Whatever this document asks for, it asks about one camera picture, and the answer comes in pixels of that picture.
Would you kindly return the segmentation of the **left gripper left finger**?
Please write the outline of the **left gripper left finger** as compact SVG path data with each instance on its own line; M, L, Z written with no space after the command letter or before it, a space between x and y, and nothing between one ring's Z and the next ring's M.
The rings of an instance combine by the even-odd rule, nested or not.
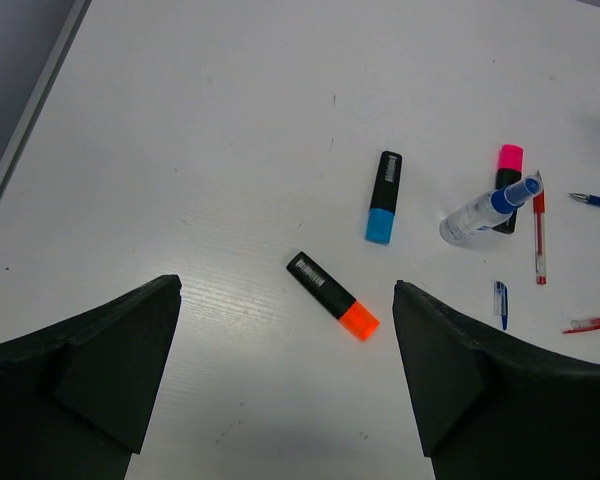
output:
M0 479L122 479L181 306L176 275L0 343Z

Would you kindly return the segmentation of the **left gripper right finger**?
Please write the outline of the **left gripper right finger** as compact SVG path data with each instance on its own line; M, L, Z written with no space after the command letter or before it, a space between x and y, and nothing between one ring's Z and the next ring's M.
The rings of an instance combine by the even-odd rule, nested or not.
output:
M600 479L600 365L519 340L415 285L393 318L439 479Z

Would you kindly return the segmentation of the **blue pen cap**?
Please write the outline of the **blue pen cap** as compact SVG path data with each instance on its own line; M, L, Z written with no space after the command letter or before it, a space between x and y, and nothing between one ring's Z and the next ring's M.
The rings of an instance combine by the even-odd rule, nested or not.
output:
M503 331L508 328L508 304L507 286L501 281L496 281L494 283L494 314L500 318Z

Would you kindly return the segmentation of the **red pen cap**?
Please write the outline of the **red pen cap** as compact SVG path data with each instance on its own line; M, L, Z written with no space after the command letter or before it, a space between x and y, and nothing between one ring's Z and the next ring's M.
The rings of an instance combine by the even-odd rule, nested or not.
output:
M563 334L578 334L600 330L600 317L572 320Z

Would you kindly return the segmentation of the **red gel pen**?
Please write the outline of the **red gel pen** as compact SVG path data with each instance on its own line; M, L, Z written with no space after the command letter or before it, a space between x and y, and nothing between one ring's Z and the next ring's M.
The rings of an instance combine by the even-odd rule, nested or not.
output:
M545 192L542 191L533 199L534 235L535 235L535 275L536 284L547 283L546 270L546 234L544 215L546 212Z

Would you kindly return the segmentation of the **blue gel pen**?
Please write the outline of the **blue gel pen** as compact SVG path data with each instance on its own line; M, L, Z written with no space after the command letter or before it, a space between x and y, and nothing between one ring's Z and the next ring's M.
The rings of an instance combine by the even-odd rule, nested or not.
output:
M571 192L569 197L577 202L600 208L600 196Z

